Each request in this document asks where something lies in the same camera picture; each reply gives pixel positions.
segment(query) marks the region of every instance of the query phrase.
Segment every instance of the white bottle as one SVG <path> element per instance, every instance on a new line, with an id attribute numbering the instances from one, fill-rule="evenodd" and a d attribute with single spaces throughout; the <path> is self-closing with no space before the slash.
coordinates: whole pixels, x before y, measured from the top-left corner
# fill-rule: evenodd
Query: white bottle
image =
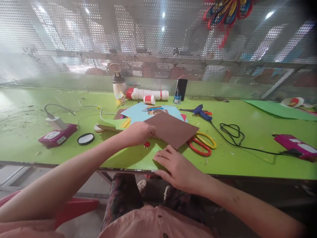
<path id="1" fill-rule="evenodd" d="M 112 77 L 112 83 L 113 83 L 113 92 L 114 94 L 118 94 L 120 92 L 123 92 L 124 95 L 126 95 L 126 92 L 128 90 L 128 87 L 126 85 L 124 77 L 120 74 L 120 66 L 119 64 L 113 63 L 110 65 L 111 70 L 115 73 Z"/>

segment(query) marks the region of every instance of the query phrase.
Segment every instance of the red chair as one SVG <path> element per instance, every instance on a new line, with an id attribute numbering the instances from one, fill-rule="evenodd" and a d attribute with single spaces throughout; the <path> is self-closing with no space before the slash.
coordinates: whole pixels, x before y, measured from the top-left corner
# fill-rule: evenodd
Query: red chair
<path id="1" fill-rule="evenodd" d="M 13 198 L 20 191 L 14 192 L 0 200 L 0 207 Z M 64 222 L 74 219 L 78 216 L 91 212 L 97 208 L 99 201 L 96 199 L 72 198 L 67 202 L 64 209 L 56 214 L 55 229 L 57 229 Z"/>

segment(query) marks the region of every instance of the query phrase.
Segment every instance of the metal mesh wall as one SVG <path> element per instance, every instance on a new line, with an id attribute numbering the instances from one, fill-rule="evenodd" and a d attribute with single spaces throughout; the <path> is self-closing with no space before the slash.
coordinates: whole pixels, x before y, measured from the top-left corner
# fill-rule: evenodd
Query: metal mesh wall
<path id="1" fill-rule="evenodd" d="M 202 19 L 210 2 L 0 0 L 0 85 L 112 91 L 116 62 L 141 89 L 172 94 L 191 74 L 187 96 L 317 101 L 316 21 L 300 1 L 256 2 L 224 48 Z"/>

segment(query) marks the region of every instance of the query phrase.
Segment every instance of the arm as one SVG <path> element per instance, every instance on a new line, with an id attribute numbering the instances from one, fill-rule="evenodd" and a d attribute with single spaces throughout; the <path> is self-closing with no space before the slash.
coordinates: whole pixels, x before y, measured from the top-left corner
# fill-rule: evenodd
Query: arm
<path id="1" fill-rule="evenodd" d="M 102 163 L 126 147 L 144 144 L 154 134 L 154 126 L 136 122 L 57 166 L 0 207 L 0 222 L 53 218 Z"/>
<path id="2" fill-rule="evenodd" d="M 175 188 L 208 198 L 227 209 L 260 237 L 295 238 L 303 235 L 303 224 L 250 194 L 203 174 L 170 145 L 157 152 L 154 160 L 170 172 L 157 170 L 157 175 Z"/>

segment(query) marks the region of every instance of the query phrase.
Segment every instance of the black phone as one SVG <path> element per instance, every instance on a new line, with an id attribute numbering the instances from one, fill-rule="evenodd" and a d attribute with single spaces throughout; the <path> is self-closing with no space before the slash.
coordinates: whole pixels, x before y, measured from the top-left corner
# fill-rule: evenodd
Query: black phone
<path id="1" fill-rule="evenodd" d="M 181 95 L 181 101 L 184 101 L 184 97 L 185 97 L 185 92 L 186 92 L 186 87 L 187 87 L 187 79 L 178 79 L 177 80 L 177 86 L 176 86 L 176 93 L 177 91 L 179 93 L 179 95 Z"/>

